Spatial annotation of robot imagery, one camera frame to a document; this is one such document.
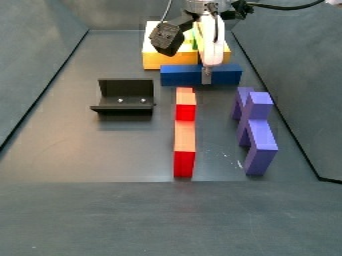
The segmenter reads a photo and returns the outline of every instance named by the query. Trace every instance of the blue and yellow block stack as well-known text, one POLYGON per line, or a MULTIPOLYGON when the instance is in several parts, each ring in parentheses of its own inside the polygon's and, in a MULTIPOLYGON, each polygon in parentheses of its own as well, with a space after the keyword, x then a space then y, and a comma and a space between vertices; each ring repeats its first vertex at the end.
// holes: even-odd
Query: blue and yellow block stack
MULTIPOLYGON (((158 25, 158 21, 148 21, 146 25, 143 43, 143 67, 147 70, 160 69, 162 86, 196 86, 202 84, 202 65, 192 30, 184 32, 184 42, 175 56, 162 55, 151 45, 148 36, 158 25)), ((224 42, 223 64, 212 68, 212 85, 238 85, 242 68, 230 63, 231 51, 224 42)))

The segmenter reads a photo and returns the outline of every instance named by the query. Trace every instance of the block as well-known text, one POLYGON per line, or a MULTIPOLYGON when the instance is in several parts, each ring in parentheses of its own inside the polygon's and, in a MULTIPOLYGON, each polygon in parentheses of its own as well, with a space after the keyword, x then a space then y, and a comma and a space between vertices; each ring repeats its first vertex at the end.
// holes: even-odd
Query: block
POLYGON ((192 177, 195 154, 195 122, 175 121, 174 177, 192 177))
MULTIPOLYGON (((242 68, 238 64, 223 64, 212 68, 212 85, 238 85, 242 68)), ((202 65, 162 65, 162 86, 202 85, 202 65)))
POLYGON ((246 129, 251 138, 251 148, 243 169, 247 175, 262 176, 275 157, 278 146, 266 120, 250 120, 246 129))
POLYGON ((236 89, 234 106, 231 110, 231 118, 235 120, 240 120, 242 110, 246 105, 250 92, 254 92, 253 87, 238 87, 236 89))
POLYGON ((239 87, 231 117, 239 120, 238 142, 250 147, 243 163, 246 175, 262 176, 278 152, 278 145, 267 122, 273 107, 270 94, 254 92, 251 87, 239 87))
POLYGON ((195 121, 196 96, 192 88, 176 88, 175 120, 195 121))
POLYGON ((250 92, 238 125, 238 141, 240 146, 250 146, 246 137, 247 122, 251 119, 267 120, 273 108, 273 100, 267 92, 250 92))
POLYGON ((192 49, 194 36, 192 36, 191 30, 184 32, 186 40, 175 56, 172 57, 164 56, 155 50, 150 42, 148 36, 154 28, 156 27, 158 23, 159 21, 147 21, 147 24, 146 24, 144 43, 143 43, 143 49, 142 49, 143 68, 160 69, 160 66, 166 64, 183 64, 183 65, 196 64, 198 50, 192 49))

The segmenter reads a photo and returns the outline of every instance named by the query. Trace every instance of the purple block stack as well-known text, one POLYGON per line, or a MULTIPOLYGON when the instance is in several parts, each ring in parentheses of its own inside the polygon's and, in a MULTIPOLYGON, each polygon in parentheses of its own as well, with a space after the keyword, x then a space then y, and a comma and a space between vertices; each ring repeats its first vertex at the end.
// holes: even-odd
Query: purple block stack
POLYGON ((254 92, 251 87, 239 87, 231 117, 239 120, 238 141, 250 151, 243 163, 246 175, 261 176, 278 152, 267 117, 273 100, 267 92, 254 92))

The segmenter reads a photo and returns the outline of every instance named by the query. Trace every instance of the red block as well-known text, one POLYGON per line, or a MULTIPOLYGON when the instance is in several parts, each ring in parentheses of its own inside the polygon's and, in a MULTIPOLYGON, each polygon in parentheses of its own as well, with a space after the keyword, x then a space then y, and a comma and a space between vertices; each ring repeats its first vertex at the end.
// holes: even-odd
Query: red block
POLYGON ((191 178, 195 164, 195 152, 178 152, 174 155, 174 177, 191 178))
POLYGON ((195 164, 195 122, 175 121, 174 177, 191 178, 195 164))
POLYGON ((196 96, 192 88, 176 88, 176 110, 175 120, 195 121, 196 96))
POLYGON ((192 88, 176 88, 174 177, 191 178, 194 172, 196 97, 192 88))

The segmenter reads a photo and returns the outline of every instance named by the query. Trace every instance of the black holder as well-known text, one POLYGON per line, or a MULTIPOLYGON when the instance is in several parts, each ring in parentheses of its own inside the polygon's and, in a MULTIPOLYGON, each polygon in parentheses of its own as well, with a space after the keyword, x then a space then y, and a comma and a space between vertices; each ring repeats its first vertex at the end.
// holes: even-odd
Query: black holder
POLYGON ((99 79, 102 100, 91 110, 99 114, 152 113, 154 80, 151 79, 99 79))

